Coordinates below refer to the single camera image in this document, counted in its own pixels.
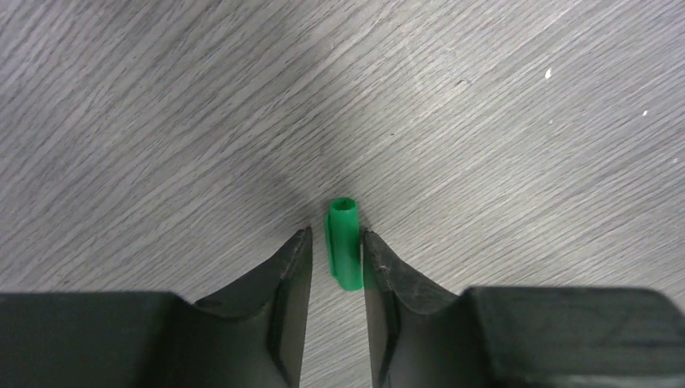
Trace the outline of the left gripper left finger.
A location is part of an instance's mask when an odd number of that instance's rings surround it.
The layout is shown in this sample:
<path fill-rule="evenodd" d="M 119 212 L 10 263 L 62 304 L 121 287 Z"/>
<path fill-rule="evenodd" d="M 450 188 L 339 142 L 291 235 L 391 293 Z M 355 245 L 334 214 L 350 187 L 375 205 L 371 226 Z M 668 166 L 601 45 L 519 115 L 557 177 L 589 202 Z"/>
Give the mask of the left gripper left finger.
<path fill-rule="evenodd" d="M 170 292 L 4 293 L 4 387 L 297 387 L 313 233 L 196 302 Z"/>

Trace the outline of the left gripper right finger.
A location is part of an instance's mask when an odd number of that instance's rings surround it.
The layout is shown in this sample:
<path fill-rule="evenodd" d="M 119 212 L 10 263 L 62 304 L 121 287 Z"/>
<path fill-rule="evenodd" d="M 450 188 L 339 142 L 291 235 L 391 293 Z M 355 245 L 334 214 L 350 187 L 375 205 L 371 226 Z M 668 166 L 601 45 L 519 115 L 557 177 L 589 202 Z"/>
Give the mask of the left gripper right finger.
<path fill-rule="evenodd" d="M 376 387 L 681 387 L 684 315 L 624 287 L 476 286 L 454 294 L 363 237 Z"/>

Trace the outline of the green marker cap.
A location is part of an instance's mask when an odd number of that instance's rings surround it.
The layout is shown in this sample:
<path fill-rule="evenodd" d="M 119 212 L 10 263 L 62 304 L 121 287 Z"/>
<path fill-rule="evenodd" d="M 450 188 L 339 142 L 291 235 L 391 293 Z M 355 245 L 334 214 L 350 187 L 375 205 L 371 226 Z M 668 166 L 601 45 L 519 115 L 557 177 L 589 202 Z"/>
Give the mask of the green marker cap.
<path fill-rule="evenodd" d="M 345 291 L 363 288 L 360 222 L 355 200 L 343 197 L 330 203 L 324 231 L 331 276 Z"/>

